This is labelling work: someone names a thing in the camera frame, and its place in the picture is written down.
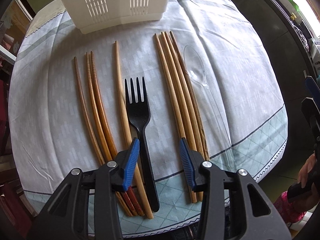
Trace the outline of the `person's right hand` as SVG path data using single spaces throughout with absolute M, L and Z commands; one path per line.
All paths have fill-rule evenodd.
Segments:
M 310 155 L 306 160 L 305 164 L 302 166 L 300 171 L 298 172 L 297 183 L 301 183 L 301 187 L 304 188 L 306 186 L 306 182 L 308 180 L 308 174 L 313 169 L 316 163 L 316 156 L 315 153 Z

